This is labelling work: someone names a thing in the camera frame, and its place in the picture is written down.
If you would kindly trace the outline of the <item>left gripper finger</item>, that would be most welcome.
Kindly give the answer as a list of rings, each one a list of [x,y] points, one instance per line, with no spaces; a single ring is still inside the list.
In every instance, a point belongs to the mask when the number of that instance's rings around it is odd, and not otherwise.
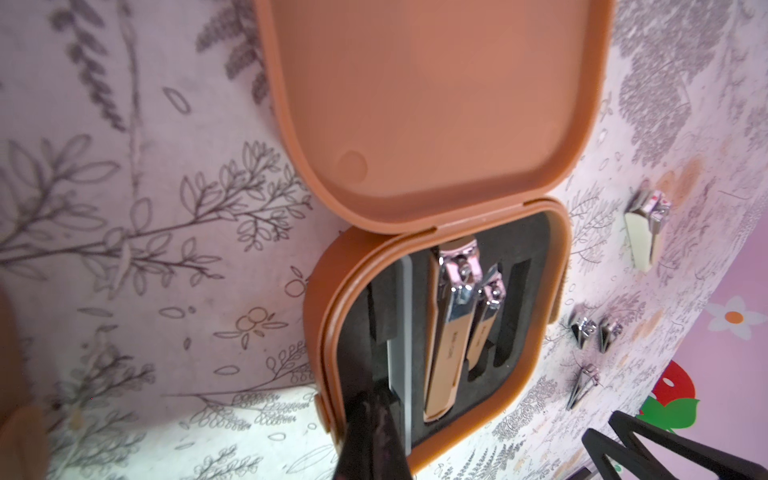
[[[386,386],[355,398],[333,479],[412,479],[392,406],[399,399]]]

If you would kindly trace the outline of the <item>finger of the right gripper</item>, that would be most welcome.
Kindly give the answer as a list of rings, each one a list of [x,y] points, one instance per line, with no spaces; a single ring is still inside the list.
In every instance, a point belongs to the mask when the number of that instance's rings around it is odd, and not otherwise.
[[[589,428],[582,436],[582,443],[603,479],[621,478],[615,464],[628,469],[635,460],[626,447],[598,430]]]
[[[617,434],[621,446],[617,453],[608,453],[607,457],[639,479],[673,478],[671,471],[642,443],[641,437],[703,467],[718,479],[767,478],[767,468],[762,465],[680,437],[626,413],[614,412],[609,425]]]

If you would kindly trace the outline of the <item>dark brown nail clipper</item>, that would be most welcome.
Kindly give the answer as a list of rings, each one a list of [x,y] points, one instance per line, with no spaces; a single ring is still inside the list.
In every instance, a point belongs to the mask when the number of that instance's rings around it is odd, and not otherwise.
[[[427,423],[444,417],[455,404],[482,276],[473,235],[431,250],[423,413]]]

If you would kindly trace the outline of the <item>brown nail file tool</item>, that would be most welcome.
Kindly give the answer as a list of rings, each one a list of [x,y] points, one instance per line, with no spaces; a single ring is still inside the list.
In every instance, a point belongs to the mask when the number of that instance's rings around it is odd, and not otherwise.
[[[566,409],[573,410],[599,384],[599,368],[594,364],[582,366],[570,391]]]

